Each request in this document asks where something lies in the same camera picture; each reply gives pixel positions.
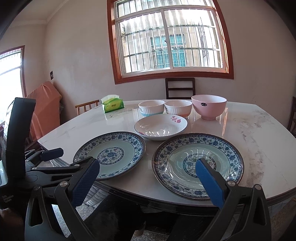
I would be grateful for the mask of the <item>large blue floral plate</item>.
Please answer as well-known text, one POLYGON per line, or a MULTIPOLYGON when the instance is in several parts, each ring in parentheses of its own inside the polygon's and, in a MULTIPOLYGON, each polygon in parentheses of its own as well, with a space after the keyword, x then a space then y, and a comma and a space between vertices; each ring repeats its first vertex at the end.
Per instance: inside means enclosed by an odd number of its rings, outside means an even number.
POLYGON ((186 133, 163 142, 152 158, 157 180, 183 198, 209 198, 196 173, 196 162, 205 159, 210 167, 229 181, 239 183, 244 162, 240 152, 227 140, 206 133, 186 133))

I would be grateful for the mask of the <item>large pink bowl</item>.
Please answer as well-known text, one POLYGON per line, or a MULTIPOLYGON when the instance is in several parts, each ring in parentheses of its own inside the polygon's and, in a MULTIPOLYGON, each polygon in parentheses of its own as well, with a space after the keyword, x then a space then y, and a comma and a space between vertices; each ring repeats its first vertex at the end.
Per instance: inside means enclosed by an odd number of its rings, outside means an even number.
POLYGON ((191 97, 193 108, 203 120, 212 121, 220 116, 226 108, 227 99, 210 94, 199 94, 191 97))

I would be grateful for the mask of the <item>white rose soup plate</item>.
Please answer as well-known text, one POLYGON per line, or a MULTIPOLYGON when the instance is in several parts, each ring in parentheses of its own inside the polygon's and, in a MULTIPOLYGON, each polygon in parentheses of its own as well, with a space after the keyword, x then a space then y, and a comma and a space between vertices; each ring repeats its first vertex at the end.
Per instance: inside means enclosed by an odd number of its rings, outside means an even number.
POLYGON ((156 114, 138 120, 134 129, 148 140, 165 141, 184 132, 187 125, 187 119, 179 115, 156 114))

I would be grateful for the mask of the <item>white bowl orange base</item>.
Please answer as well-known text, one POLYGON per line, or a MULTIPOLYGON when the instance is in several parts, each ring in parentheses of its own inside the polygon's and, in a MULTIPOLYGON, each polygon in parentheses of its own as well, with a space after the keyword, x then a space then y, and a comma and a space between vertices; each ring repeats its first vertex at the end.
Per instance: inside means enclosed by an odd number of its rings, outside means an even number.
POLYGON ((179 115, 184 118, 188 117, 192 111, 192 102, 188 100, 168 100, 165 102, 167 114, 179 115))

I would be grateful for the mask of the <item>white bowl blue base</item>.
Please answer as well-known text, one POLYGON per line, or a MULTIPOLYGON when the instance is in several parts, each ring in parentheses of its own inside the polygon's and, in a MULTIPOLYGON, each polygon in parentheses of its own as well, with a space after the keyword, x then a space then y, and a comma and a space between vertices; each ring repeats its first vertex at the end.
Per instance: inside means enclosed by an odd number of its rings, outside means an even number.
POLYGON ((163 100, 148 100, 138 104, 139 111, 144 117, 163 114, 165 102, 163 100))

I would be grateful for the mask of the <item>orange cloth covered furniture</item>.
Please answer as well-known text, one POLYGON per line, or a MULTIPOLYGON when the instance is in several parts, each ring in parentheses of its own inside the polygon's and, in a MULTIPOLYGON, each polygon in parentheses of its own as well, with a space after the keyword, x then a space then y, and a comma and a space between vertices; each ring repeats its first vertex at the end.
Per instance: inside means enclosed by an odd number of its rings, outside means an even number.
POLYGON ((46 81, 33 90, 27 98, 36 100, 30 126, 30 136, 36 141, 60 125, 62 95, 50 81, 46 81))

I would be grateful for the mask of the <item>light wooden chair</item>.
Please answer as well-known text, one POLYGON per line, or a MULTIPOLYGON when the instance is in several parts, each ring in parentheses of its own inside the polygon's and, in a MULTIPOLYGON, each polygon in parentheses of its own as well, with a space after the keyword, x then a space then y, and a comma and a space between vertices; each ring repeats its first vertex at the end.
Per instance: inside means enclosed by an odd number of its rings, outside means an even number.
POLYGON ((76 105, 75 109, 77 111, 77 115, 80 115, 80 114, 85 113, 95 107, 98 107, 99 104, 100 104, 100 100, 93 100, 90 102, 85 102, 85 103, 76 105))

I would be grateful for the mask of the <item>side window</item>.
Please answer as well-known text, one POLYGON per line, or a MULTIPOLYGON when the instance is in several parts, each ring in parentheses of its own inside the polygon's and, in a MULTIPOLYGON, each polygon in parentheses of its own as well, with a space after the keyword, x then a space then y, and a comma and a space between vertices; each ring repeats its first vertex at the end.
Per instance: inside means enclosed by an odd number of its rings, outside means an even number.
POLYGON ((24 82, 24 50, 25 46, 15 47, 1 52, 1 123, 6 111, 15 97, 25 97, 24 82))

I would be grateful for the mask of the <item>green tissue pack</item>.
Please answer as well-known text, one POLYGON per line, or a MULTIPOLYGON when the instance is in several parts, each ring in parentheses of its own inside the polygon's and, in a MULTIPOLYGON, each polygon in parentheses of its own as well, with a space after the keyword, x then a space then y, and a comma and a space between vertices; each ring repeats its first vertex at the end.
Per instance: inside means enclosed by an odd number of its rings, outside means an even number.
POLYGON ((119 95, 116 94, 110 94, 101 99, 103 110, 105 113, 109 113, 114 110, 122 109, 124 108, 124 102, 120 98, 119 95))

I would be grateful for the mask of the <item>dark chair at right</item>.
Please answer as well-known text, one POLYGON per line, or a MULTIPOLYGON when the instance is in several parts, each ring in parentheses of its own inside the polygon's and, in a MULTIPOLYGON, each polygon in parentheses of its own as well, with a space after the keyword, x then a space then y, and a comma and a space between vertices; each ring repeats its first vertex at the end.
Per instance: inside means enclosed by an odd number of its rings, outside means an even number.
POLYGON ((296 97, 294 96, 292 98, 292 108, 291 108, 290 117, 289 117, 288 126, 287 126, 287 129, 294 137, 295 137, 295 125, 296 125, 295 113, 296 113, 296 97))

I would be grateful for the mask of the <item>brown framed barred window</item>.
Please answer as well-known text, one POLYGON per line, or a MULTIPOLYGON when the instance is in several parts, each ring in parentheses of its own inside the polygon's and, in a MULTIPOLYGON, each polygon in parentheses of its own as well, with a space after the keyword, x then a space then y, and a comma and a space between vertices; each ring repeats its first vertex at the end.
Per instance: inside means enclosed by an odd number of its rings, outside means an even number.
POLYGON ((217 1, 108 1, 114 81, 233 79, 230 39, 217 1))

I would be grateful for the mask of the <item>black wall switch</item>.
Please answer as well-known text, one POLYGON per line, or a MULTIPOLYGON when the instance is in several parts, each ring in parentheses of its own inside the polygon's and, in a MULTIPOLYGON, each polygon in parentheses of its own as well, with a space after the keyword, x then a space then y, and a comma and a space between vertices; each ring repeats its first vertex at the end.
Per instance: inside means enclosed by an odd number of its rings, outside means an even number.
POLYGON ((53 80, 54 75, 53 75, 53 71, 50 72, 50 79, 53 80))

